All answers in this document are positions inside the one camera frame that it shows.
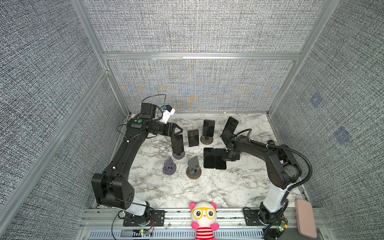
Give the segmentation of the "blue phone mid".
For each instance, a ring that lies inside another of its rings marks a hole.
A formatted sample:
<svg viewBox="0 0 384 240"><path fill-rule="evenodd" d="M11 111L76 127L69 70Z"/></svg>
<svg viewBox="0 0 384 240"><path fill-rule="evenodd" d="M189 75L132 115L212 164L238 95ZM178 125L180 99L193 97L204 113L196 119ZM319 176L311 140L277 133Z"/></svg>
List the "blue phone mid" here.
<svg viewBox="0 0 384 240"><path fill-rule="evenodd" d="M173 154L179 154L184 152L184 138L182 134L178 134L174 137L171 137L171 144Z"/></svg>

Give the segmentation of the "purple phone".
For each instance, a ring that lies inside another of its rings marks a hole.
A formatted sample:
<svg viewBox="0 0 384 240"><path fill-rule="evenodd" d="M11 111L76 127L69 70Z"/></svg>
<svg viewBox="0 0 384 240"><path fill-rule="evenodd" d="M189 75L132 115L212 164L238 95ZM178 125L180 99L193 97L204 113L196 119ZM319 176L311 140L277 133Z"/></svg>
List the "purple phone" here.
<svg viewBox="0 0 384 240"><path fill-rule="evenodd" d="M199 139L199 130L198 129L191 129L188 130L188 144L189 147L197 147L199 146L200 139Z"/></svg>

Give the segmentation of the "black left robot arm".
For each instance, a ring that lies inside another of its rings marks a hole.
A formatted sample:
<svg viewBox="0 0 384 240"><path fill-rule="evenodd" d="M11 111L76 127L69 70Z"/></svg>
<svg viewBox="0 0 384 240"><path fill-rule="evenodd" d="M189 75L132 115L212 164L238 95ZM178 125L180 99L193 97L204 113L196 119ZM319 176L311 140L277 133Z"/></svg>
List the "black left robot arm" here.
<svg viewBox="0 0 384 240"><path fill-rule="evenodd" d="M170 105L159 107L150 103L141 104L141 112L130 118L124 126L124 140L111 162L100 174L92 177L96 202L105 207L123 210L134 217L150 219L155 210L146 201L135 196L135 189L129 183L129 173L134 159L149 134L174 137L183 132L175 123L168 122L175 109Z"/></svg>

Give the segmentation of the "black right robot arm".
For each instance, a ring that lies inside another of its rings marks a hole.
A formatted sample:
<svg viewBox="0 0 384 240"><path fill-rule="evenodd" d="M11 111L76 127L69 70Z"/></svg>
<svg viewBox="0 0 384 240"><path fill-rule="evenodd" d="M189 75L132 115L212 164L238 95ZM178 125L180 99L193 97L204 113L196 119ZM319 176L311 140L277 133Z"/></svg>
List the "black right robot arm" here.
<svg viewBox="0 0 384 240"><path fill-rule="evenodd" d="M265 162L271 184L267 196L260 204L259 220L264 225L271 224L284 212L283 208L289 202L288 195L302 174L293 152L286 146L263 144L244 135L237 136L229 130L222 132L221 139L226 145L223 159L236 161L240 159L240 154L246 153Z"/></svg>

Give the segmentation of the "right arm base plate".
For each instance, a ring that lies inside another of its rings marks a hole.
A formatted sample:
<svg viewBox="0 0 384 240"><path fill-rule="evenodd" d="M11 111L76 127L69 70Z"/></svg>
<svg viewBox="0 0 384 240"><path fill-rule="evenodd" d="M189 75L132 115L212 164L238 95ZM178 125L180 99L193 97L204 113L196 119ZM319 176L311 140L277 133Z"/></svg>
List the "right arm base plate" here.
<svg viewBox="0 0 384 240"><path fill-rule="evenodd" d="M268 226L270 224L277 225L281 220L279 215L283 216L283 209L278 210L275 213L270 213L268 210L251 209L245 207L242 209L246 226Z"/></svg>

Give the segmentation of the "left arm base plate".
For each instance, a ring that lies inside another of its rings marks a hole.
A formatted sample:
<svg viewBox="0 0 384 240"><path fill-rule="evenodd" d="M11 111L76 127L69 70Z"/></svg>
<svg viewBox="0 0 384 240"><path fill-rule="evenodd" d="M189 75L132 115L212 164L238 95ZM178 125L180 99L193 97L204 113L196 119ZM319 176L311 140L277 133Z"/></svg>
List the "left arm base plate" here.
<svg viewBox="0 0 384 240"><path fill-rule="evenodd" d="M163 227L165 221L164 210L150 210L149 213L145 213L144 216L134 216L126 214L123 222L124 227L144 227L149 228L152 226Z"/></svg>

